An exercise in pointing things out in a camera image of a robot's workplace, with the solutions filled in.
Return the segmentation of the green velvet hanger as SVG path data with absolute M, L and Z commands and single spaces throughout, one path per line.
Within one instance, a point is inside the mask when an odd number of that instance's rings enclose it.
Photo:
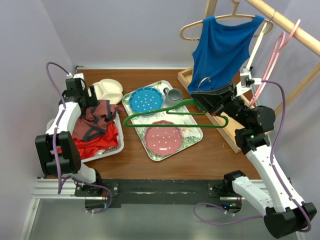
M 199 109 L 202 110 L 202 112 L 177 112 L 176 110 L 184 107 L 184 106 L 196 106 Z M 204 109 L 204 107 L 198 103 L 195 99 L 189 98 L 182 100 L 181 102 L 177 103 L 174 106 L 169 106 L 169 107 L 162 107 L 157 110 L 152 110 L 149 112 L 139 112 L 139 113 L 134 113 L 132 115 L 129 115 L 123 122 L 123 125 L 127 128 L 148 128 L 148 127 L 178 127 L 178 128 L 215 128 L 215 129 L 223 129 L 228 126 L 229 124 L 229 119 L 226 116 L 219 116 L 220 118 L 224 119 L 224 124 L 223 125 L 206 125 L 206 124 L 176 124 L 176 123 L 170 123 L 170 124 L 160 124 L 160 123 L 150 123 L 150 124 L 134 124 L 132 119 L 141 117 L 141 116 L 151 116 L 156 113 L 161 113 L 165 112 L 167 115 L 178 115 L 178 116 L 202 116 L 206 115 L 208 112 Z

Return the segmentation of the maroon motorcycle tank top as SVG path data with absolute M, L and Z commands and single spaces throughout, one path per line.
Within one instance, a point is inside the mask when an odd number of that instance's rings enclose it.
M 85 115 L 77 119 L 72 136 L 84 142 L 92 141 L 107 133 L 108 125 L 111 124 L 116 115 L 124 110 L 109 100 L 99 100 L 98 105 L 86 109 Z

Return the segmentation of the red tank top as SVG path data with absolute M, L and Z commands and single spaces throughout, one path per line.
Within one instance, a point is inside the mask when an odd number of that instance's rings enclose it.
M 94 157 L 100 150 L 108 150 L 111 147 L 117 147 L 118 143 L 118 129 L 115 123 L 110 123 L 106 128 L 106 133 L 94 137 L 93 140 L 84 141 L 72 136 L 73 141 L 79 151 L 82 160 Z

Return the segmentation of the pink plastic hanger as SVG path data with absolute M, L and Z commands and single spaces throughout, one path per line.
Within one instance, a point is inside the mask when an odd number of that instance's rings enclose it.
M 296 30 L 298 29 L 299 25 L 300 25 L 301 19 L 298 19 L 292 29 L 292 31 L 290 32 L 289 36 L 286 37 L 286 33 L 283 31 L 279 37 L 277 38 L 273 50 L 272 50 L 272 54 L 270 56 L 268 65 L 264 71 L 263 77 L 262 77 L 262 81 L 268 81 L 271 73 L 277 63 L 277 60 L 279 58 L 279 55 L 282 51 L 282 49 L 288 44 L 288 42 L 290 41 L 290 39 L 293 37 L 294 33 L 296 32 Z M 254 95 L 252 96 L 251 100 L 249 101 L 248 106 L 251 107 L 253 106 L 256 101 L 258 100 L 259 96 L 261 95 L 264 87 L 265 87 L 266 83 L 262 82 L 257 90 L 255 91 Z

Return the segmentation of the cream wooden hanger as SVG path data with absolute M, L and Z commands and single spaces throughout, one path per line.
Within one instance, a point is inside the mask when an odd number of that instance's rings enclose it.
M 248 62 L 247 62 L 247 64 L 246 64 L 246 67 L 245 67 L 246 69 L 248 69 L 248 70 L 251 69 L 251 66 L 252 66 L 252 63 L 253 63 L 253 61 L 254 61 L 255 55 L 256 55 L 256 53 L 257 53 L 257 51 L 258 51 L 258 49 L 259 49 L 259 46 L 260 46 L 260 44 L 261 44 L 261 42 L 262 42 L 262 40 L 263 40 L 264 35 L 267 35 L 267 34 L 273 29 L 274 24 L 272 23 L 272 20 L 273 20 L 273 18 L 274 18 L 274 16 L 275 16 L 276 12 L 277 12 L 277 11 L 274 10 L 274 12 L 273 12 L 273 14 L 271 15 L 271 17 L 269 18 L 269 20 L 266 21 L 266 22 L 263 24 L 263 26 L 262 26 L 262 28 L 261 28 L 261 30 L 260 30 L 259 35 L 256 35 L 256 36 L 255 36 L 255 37 L 257 37 L 257 39 L 256 39 L 255 45 L 254 45 L 254 47 L 253 47 L 253 50 L 252 50 L 252 52 L 251 52 L 251 55 L 250 55 L 250 57 L 249 57 L 249 60 L 248 60 Z

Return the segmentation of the white tank top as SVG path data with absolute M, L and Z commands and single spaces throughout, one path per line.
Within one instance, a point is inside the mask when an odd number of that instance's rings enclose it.
M 101 150 L 98 150 L 94 156 L 101 156 L 101 155 L 106 155 L 106 156 L 111 156 L 111 155 L 115 155 L 119 152 L 121 152 L 122 149 L 119 148 L 119 147 L 110 147 L 108 149 L 101 149 Z

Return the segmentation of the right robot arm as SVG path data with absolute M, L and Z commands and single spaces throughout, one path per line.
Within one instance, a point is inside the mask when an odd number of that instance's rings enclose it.
M 313 203 L 294 189 L 277 162 L 266 133 L 274 129 L 275 111 L 267 106 L 251 108 L 240 97 L 258 84 L 251 80 L 245 85 L 228 83 L 214 90 L 197 90 L 191 97 L 200 108 L 212 116 L 227 114 L 243 128 L 235 130 L 236 145 L 259 173 L 267 193 L 256 187 L 240 170 L 225 174 L 223 192 L 230 197 L 244 197 L 263 218 L 269 233 L 276 239 L 294 232 L 309 232 L 317 213 Z

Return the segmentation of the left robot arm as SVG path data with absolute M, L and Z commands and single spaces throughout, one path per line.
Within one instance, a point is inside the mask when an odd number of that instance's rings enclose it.
M 86 191 L 99 196 L 104 184 L 97 170 L 85 166 L 73 140 L 77 120 L 86 115 L 90 107 L 96 107 L 98 100 L 93 86 L 88 89 L 82 73 L 75 74 L 66 81 L 66 90 L 62 93 L 58 113 L 51 127 L 43 135 L 35 138 L 35 146 L 41 169 L 47 176 L 58 178 L 60 194 L 68 179 L 86 185 Z

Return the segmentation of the blue tank top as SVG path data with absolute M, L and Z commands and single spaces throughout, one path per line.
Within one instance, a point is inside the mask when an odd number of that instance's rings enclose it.
M 193 75 L 187 91 L 192 94 L 215 90 L 232 82 L 250 57 L 250 42 L 263 21 L 256 15 L 249 22 L 229 26 L 218 23 L 214 16 L 205 18 L 198 46 L 192 53 Z

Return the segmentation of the cream divided plate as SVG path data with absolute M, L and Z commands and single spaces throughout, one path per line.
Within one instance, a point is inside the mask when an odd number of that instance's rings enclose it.
M 110 104 L 117 105 L 123 98 L 123 86 L 117 80 L 105 78 L 93 86 L 97 100 L 109 100 Z

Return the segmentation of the wooden clothes rack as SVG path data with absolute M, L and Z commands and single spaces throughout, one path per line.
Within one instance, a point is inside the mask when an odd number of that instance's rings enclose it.
M 213 16 L 216 10 L 218 0 L 208 0 L 206 4 L 206 10 L 204 17 L 210 17 Z M 263 0 L 246 0 L 248 4 L 253 6 L 255 9 L 257 9 L 261 14 L 263 14 L 267 19 L 270 19 L 272 16 L 274 8 L 269 6 L 267 3 L 265 3 Z M 247 14 L 237 14 L 238 7 L 240 2 L 238 0 L 230 0 L 230 3 L 234 6 L 233 11 L 229 15 L 221 15 L 217 16 L 217 19 L 235 19 L 235 18 L 243 18 L 243 19 L 250 19 L 253 18 L 253 15 L 247 15 Z M 273 25 L 279 26 L 281 29 L 283 29 L 285 32 L 290 33 L 294 28 L 294 23 L 287 19 L 284 15 L 279 13 L 276 10 L 276 13 L 273 17 L 273 20 L 271 21 Z M 184 32 L 185 30 L 196 27 L 202 24 L 202 20 L 190 23 L 188 25 L 185 25 L 179 33 L 179 37 L 184 41 L 198 41 L 199 37 L 185 37 Z M 304 31 L 302 28 L 298 27 L 296 32 L 293 35 L 293 38 L 295 38 L 297 41 L 299 41 L 301 44 L 306 46 L 309 50 L 311 50 L 313 53 L 318 55 L 320 57 L 320 42 L 314 38 L 312 35 Z M 186 70 L 180 71 L 178 73 L 178 80 L 180 83 L 184 86 L 185 89 L 188 88 L 188 84 L 192 80 L 192 70 L 193 68 L 187 68 Z M 318 77 L 320 76 L 320 62 L 305 76 L 305 78 L 298 84 L 298 86 L 286 97 L 287 106 L 290 105 L 307 87 L 309 87 Z M 218 120 L 218 117 L 210 116 L 208 113 L 206 114 L 208 119 L 212 122 L 212 124 L 216 125 L 223 125 L 221 120 Z M 239 153 L 241 150 L 236 145 L 235 140 L 235 133 L 234 131 L 237 128 L 240 128 L 241 125 L 239 123 L 236 123 L 235 120 L 229 119 L 229 124 L 225 128 L 218 128 L 218 132 L 222 135 L 222 137 L 225 139 L 225 141 L 229 144 L 229 146 L 233 149 L 235 153 Z

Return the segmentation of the grey ceramic mug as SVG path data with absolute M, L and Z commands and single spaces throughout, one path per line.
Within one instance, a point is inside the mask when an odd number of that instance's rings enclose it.
M 163 89 L 164 101 L 168 107 L 172 107 L 183 100 L 182 92 L 177 88 L 169 89 L 168 87 Z

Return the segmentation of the white plastic basket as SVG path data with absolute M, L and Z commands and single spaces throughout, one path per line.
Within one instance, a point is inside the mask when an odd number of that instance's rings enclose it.
M 123 133 L 119 114 L 123 109 L 108 100 L 86 109 L 71 134 L 82 162 L 90 162 L 119 153 L 123 149 Z

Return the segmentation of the blue dotted plate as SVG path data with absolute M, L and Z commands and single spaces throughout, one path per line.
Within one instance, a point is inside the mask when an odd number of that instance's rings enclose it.
M 163 95 L 153 87 L 138 88 L 129 97 L 129 106 L 134 113 L 146 113 L 161 109 L 163 103 Z

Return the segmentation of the pink dotted plate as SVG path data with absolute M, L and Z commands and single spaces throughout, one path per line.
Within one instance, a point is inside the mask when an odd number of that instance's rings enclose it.
M 174 154 L 182 145 L 182 133 L 178 127 L 148 127 L 143 137 L 145 147 L 154 155 Z

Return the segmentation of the floral serving tray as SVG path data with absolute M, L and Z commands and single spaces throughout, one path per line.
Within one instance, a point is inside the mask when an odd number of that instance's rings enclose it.
M 155 83 L 152 83 L 146 87 L 151 87 L 157 89 L 163 96 L 163 108 L 166 108 L 167 105 L 165 103 L 165 94 L 163 92 L 164 88 L 173 89 L 171 84 L 168 81 L 161 80 Z M 125 94 L 122 97 L 122 104 L 124 106 L 125 111 L 128 115 L 134 114 L 134 111 L 131 109 L 129 104 L 129 98 L 132 94 L 132 92 L 129 92 Z M 177 112 L 188 112 L 188 109 L 186 106 L 177 109 Z M 168 115 L 165 112 L 159 112 L 150 116 L 139 116 L 137 118 L 132 119 L 132 122 L 134 124 L 196 124 L 197 122 L 193 118 L 192 115 Z M 144 147 L 144 149 L 147 152 L 147 155 L 152 161 L 159 162 L 162 161 L 186 148 L 191 147 L 192 145 L 195 145 L 196 143 L 200 142 L 203 138 L 203 132 L 200 128 L 187 128 L 187 127 L 179 127 L 182 135 L 182 143 L 181 147 L 171 155 L 166 156 L 160 156 L 153 154 L 150 150 L 148 150 L 144 143 L 144 135 L 146 132 L 147 127 L 138 127 L 135 128 L 135 131 L 137 132 L 140 141 Z

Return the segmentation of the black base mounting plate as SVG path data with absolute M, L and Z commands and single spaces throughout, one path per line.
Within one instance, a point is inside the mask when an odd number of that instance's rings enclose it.
M 104 179 L 112 193 L 111 208 L 123 205 L 194 205 L 199 202 L 219 204 L 238 199 L 225 192 L 222 180 L 207 179 Z

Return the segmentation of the aluminium rail frame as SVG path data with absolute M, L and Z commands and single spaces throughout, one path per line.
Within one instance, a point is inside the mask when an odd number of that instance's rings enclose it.
M 41 199 L 84 199 L 84 200 L 102 200 L 101 196 L 76 196 L 78 187 L 71 179 L 67 180 L 62 188 L 61 194 L 57 194 L 58 180 L 50 178 L 38 178 L 31 195 L 31 202 L 24 220 L 20 233 L 21 240 L 28 240 L 35 221 L 36 213 Z

